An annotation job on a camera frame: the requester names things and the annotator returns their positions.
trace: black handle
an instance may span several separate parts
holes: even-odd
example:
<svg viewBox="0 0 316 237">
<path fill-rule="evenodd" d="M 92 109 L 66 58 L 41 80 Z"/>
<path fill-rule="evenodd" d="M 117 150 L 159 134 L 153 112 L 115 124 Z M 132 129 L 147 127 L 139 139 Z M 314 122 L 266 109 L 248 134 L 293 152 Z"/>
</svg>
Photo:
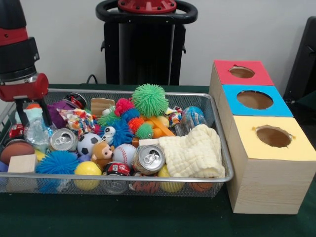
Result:
<svg viewBox="0 0 316 237">
<path fill-rule="evenodd" d="M 195 6 L 184 1 L 176 1 L 177 9 L 185 14 L 137 14 L 126 11 L 108 11 L 118 7 L 118 0 L 106 0 L 99 3 L 95 9 L 97 17 L 101 21 L 116 23 L 156 23 L 156 24 L 190 24 L 198 18 L 198 10 Z"/>
</svg>

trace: colorful fabric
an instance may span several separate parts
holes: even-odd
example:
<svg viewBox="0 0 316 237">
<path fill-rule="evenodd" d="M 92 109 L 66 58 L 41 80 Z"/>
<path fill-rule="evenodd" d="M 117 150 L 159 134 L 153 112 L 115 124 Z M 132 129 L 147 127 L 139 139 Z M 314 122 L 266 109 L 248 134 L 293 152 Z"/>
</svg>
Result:
<svg viewBox="0 0 316 237">
<path fill-rule="evenodd" d="M 66 127 L 75 132 L 79 137 L 86 132 L 93 132 L 95 129 L 93 116 L 85 110 L 59 110 L 60 116 L 67 122 Z"/>
</svg>

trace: red box top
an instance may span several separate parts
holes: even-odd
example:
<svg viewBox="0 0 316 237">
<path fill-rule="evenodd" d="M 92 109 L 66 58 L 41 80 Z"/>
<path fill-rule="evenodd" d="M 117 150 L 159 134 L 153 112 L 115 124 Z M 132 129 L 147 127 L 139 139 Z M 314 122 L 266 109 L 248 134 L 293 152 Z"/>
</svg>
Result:
<svg viewBox="0 0 316 237">
<path fill-rule="evenodd" d="M 274 85 L 263 64 L 258 61 L 214 61 L 222 84 Z"/>
</svg>

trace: baseball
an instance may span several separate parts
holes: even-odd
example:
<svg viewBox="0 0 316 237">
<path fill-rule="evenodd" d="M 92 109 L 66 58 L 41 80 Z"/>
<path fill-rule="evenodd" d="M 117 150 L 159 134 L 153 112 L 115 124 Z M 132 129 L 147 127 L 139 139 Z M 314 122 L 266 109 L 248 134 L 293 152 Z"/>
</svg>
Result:
<svg viewBox="0 0 316 237">
<path fill-rule="evenodd" d="M 131 168 L 135 152 L 136 148 L 133 145 L 124 143 L 115 148 L 113 152 L 113 160 L 122 162 Z"/>
</svg>

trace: black cable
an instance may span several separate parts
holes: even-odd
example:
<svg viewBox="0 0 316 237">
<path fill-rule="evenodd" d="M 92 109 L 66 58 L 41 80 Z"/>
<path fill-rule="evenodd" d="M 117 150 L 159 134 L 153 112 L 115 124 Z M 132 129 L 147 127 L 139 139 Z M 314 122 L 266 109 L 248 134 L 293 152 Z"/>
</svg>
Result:
<svg viewBox="0 0 316 237">
<path fill-rule="evenodd" d="M 88 77 L 88 80 L 87 80 L 87 82 L 86 82 L 87 84 L 89 84 L 91 78 L 94 78 L 95 83 L 96 83 L 96 84 L 99 84 L 99 82 L 98 82 L 98 80 L 97 80 L 97 78 L 95 77 L 94 74 L 91 74 L 91 75 Z"/>
</svg>

